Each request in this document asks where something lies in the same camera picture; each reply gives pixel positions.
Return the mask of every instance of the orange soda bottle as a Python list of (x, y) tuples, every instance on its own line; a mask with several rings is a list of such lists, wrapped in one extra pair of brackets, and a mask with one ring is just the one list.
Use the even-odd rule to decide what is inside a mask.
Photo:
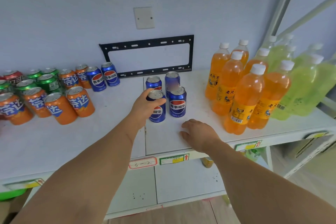
[(212, 56), (208, 84), (205, 89), (205, 97), (210, 100), (216, 98), (218, 80), (221, 77), (222, 68), (230, 59), (230, 52), (228, 48), (229, 43), (220, 43), (219, 50)]
[(238, 82), (232, 107), (223, 123), (226, 132), (241, 135), (245, 131), (264, 88), (265, 69), (265, 65), (254, 64), (250, 73)]
[(247, 49), (247, 44), (249, 43), (249, 40), (239, 40), (239, 44), (236, 48), (234, 48), (234, 51), (242, 52), (243, 56), (241, 58), (241, 62), (243, 64), (243, 67), (245, 67), (247, 60), (249, 59), (249, 50)]
[(256, 55), (251, 59), (249, 62), (247, 62), (245, 69), (243, 71), (243, 76), (247, 75), (253, 64), (262, 64), (266, 66), (265, 74), (267, 73), (268, 69), (268, 62), (267, 62), (267, 56), (269, 54), (270, 50), (267, 48), (260, 48)]
[(231, 59), (223, 66), (218, 83), (217, 96), (211, 107), (220, 116), (226, 115), (232, 106), (236, 86), (244, 70), (241, 63), (242, 56), (242, 52), (232, 52)]
[(264, 76), (265, 88), (247, 124), (248, 128), (262, 129), (266, 126), (271, 113), (291, 86), (289, 73), (293, 67), (293, 61), (283, 60), (278, 70)]

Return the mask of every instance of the white bottle cap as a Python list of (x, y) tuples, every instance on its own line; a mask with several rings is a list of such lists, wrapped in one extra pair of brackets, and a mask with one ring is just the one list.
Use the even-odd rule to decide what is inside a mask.
[(296, 46), (286, 45), (286, 50), (287, 50), (288, 52), (295, 52), (295, 50), (296, 50)]
[(322, 43), (316, 43), (316, 44), (309, 45), (309, 49), (315, 50), (315, 51), (321, 50), (322, 48), (323, 48)]
[(311, 56), (311, 62), (316, 65), (320, 64), (324, 58), (323, 56), (318, 54), (311, 54), (310, 56)]
[(284, 36), (284, 38), (285, 38), (285, 39), (288, 39), (288, 40), (292, 40), (292, 39), (294, 38), (294, 35), (292, 35), (292, 34), (286, 34), (286, 35)]
[(277, 37), (275, 35), (270, 35), (268, 37), (268, 40), (271, 42), (271, 43), (275, 43), (277, 41)]
[(231, 54), (231, 58), (234, 60), (241, 60), (242, 56), (243, 56), (243, 52), (239, 52), (239, 51), (234, 51)]
[(257, 74), (257, 75), (262, 75), (262, 74), (264, 74), (265, 70), (266, 70), (265, 65), (253, 64), (252, 67), (251, 67), (250, 73)]
[(280, 64), (280, 69), (285, 71), (290, 71), (293, 69), (295, 63), (290, 60), (282, 60)]
[(229, 49), (229, 43), (220, 43), (219, 48), (220, 49)]
[(249, 44), (249, 40), (239, 40), (239, 45), (248, 45)]
[(267, 48), (260, 48), (258, 50), (258, 55), (259, 56), (263, 56), (263, 57), (266, 57), (268, 54), (269, 54), (270, 50), (267, 49)]

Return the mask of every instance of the plastic bottle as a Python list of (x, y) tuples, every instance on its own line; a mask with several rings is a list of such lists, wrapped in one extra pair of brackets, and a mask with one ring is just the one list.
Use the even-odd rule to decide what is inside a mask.
[(299, 56), (297, 56), (294, 59), (294, 69), (298, 66), (301, 66), (311, 54), (318, 54), (318, 51), (321, 50), (323, 47), (323, 44), (317, 43), (317, 44), (311, 44), (309, 45), (308, 49), (302, 52)]
[(266, 49), (271, 49), (274, 47), (275, 42), (277, 41), (277, 37), (275, 35), (270, 35), (267, 39), (267, 41), (265, 41), (262, 44), (262, 48), (266, 48)]
[(233, 105), (223, 126), (228, 133), (242, 134), (264, 88), (265, 65), (254, 64), (250, 73), (241, 78), (236, 87)]
[(242, 52), (232, 52), (231, 59), (223, 66), (217, 97), (212, 103), (212, 110), (220, 116), (228, 114), (232, 106), (236, 86), (244, 69), (241, 63), (242, 56)]
[(283, 60), (277, 71), (264, 75), (265, 88), (247, 124), (248, 128), (262, 129), (266, 126), (273, 110), (291, 86), (289, 73), (293, 66), (293, 61)]
[(287, 120), (291, 114), (299, 113), (301, 108), (305, 108), (303, 100), (313, 89), (317, 78), (317, 65), (322, 60), (323, 56), (321, 55), (309, 55), (309, 59), (304, 64), (293, 70), (291, 73), (292, 86), (280, 100), (280, 103), (273, 112), (272, 118)]
[(219, 50), (212, 56), (208, 84), (205, 89), (205, 97), (210, 100), (216, 98), (218, 80), (221, 77), (222, 68), (230, 59), (230, 52), (228, 48), (229, 43), (220, 43)]
[(281, 64), (282, 60), (294, 60), (294, 52), (296, 46), (286, 45), (285, 50), (278, 53), (278, 56), (273, 59), (272, 65), (269, 65), (268, 72), (274, 72)]
[(280, 40), (280, 42), (270, 49), (268, 55), (268, 66), (269, 66), (268, 72), (271, 72), (270, 67), (273, 65), (273, 62), (278, 59), (278, 56), (285, 51), (286, 45), (290, 45), (292, 43), (293, 37), (294, 35), (292, 34), (284, 35), (284, 37)]
[(309, 115), (318, 103), (336, 84), (336, 60), (328, 60), (317, 65), (317, 77), (312, 90), (303, 99), (304, 108), (300, 108), (296, 115)]
[(247, 60), (249, 59), (249, 50), (247, 49), (247, 45), (249, 43), (249, 40), (239, 40), (239, 44), (236, 48), (234, 48), (234, 51), (242, 52), (243, 56), (241, 58), (241, 63), (243, 64), (243, 67), (245, 67)]
[(262, 64), (266, 66), (265, 74), (267, 73), (268, 69), (268, 62), (267, 62), (267, 55), (270, 52), (269, 49), (266, 48), (260, 48), (256, 55), (251, 59), (249, 62), (247, 62), (245, 69), (243, 71), (243, 76), (248, 74), (251, 70), (251, 67), (253, 64)]

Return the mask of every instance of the left hand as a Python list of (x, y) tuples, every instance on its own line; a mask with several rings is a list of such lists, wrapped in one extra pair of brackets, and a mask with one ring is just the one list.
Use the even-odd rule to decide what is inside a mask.
[(165, 98), (156, 99), (154, 101), (146, 100), (148, 93), (154, 90), (149, 88), (141, 93), (141, 95), (136, 99), (133, 104), (132, 110), (128, 114), (131, 119), (135, 119), (138, 128), (142, 128), (146, 124), (146, 119), (149, 118), (153, 114), (153, 110), (155, 107), (163, 105), (166, 103)]

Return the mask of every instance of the red soda can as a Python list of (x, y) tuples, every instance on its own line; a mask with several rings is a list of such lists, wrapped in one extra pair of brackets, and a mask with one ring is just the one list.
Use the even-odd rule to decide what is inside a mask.
[(82, 83), (78, 79), (77, 74), (71, 69), (63, 69), (59, 75), (59, 78), (62, 80), (66, 89), (75, 86), (82, 86)]
[(12, 92), (0, 94), (0, 112), (13, 125), (21, 125), (33, 118), (32, 112)]
[(70, 124), (78, 117), (67, 98), (60, 92), (47, 95), (44, 99), (44, 104), (61, 125)]
[(13, 85), (23, 81), (23, 73), (17, 70), (8, 70), (3, 76), (5, 80), (9, 81)]
[(95, 112), (95, 107), (89, 98), (89, 94), (83, 87), (77, 86), (67, 90), (66, 98), (79, 117), (84, 118)]
[(89, 82), (89, 79), (86, 76), (86, 69), (87, 69), (86, 64), (78, 65), (76, 66), (76, 73), (78, 75), (79, 80), (82, 82), (83, 88), (85, 89), (91, 89), (91, 84)]
[(44, 99), (47, 93), (40, 87), (33, 87), (23, 92), (23, 97), (30, 104), (37, 116), (45, 118), (51, 116), (51, 113), (44, 105)]

